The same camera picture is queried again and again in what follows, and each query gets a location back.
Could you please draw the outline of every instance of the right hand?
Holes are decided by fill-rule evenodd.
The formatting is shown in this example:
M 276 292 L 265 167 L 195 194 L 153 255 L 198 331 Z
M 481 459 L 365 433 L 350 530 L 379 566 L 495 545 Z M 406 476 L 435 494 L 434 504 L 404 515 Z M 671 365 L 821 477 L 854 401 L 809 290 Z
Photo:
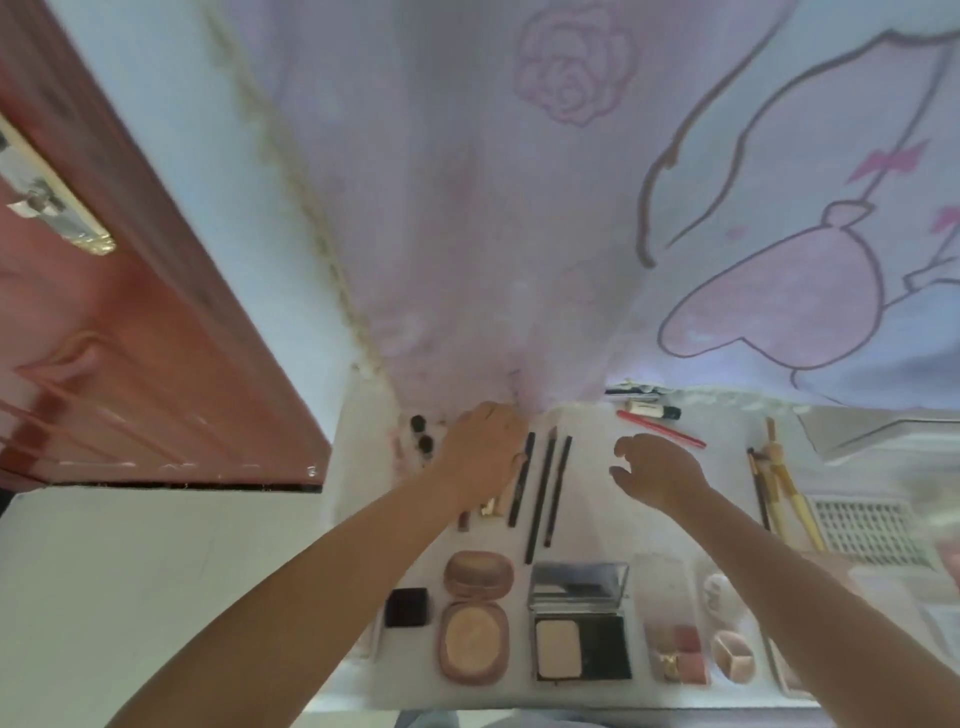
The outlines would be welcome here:
M 691 491 L 708 488 L 700 463 L 679 445 L 658 435 L 621 437 L 613 454 L 625 458 L 630 471 L 610 468 L 613 481 L 634 500 L 670 515 Z

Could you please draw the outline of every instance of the hand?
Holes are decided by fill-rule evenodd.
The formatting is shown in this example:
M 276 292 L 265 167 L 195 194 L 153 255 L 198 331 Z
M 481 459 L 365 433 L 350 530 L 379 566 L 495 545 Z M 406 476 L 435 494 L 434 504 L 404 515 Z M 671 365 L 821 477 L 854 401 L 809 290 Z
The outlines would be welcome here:
M 667 515 L 682 505 L 691 492 L 708 488 L 697 458 L 657 435 L 621 437 L 613 454 L 626 458 L 631 472 L 610 468 L 613 481 L 634 500 L 663 511 Z
M 456 490 L 458 512 L 472 510 L 516 478 L 526 434 L 527 421 L 512 405 L 485 401 L 447 431 L 429 471 Z

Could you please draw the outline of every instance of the rose pattern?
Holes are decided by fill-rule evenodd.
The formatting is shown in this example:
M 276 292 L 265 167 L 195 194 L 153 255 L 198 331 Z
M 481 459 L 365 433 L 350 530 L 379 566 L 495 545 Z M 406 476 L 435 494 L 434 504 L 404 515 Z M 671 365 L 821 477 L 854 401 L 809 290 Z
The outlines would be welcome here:
M 637 67 L 634 38 L 611 2 L 563 4 L 524 23 L 517 95 L 561 124 L 585 127 L 620 104 Z

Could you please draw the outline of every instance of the white wall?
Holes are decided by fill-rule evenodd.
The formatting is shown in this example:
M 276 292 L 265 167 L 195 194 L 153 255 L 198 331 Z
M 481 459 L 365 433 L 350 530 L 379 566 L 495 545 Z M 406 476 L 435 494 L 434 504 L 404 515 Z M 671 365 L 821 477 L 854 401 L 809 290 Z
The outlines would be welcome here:
M 332 440 L 360 353 L 310 221 L 213 64 L 200 3 L 47 4 Z
M 49 0 L 280 367 L 334 441 L 360 351 L 315 231 L 257 157 L 190 0 Z M 328 481 L 344 470 L 334 453 Z M 0 725 L 98 728 L 325 529 L 324 496 L 50 489 L 0 520 Z

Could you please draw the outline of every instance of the fabric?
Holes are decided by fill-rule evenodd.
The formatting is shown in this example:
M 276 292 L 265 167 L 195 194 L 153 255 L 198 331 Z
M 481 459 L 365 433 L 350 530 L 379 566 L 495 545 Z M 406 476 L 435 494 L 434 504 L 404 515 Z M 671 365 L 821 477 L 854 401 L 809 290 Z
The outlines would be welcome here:
M 960 4 L 224 5 L 403 406 L 960 407 Z

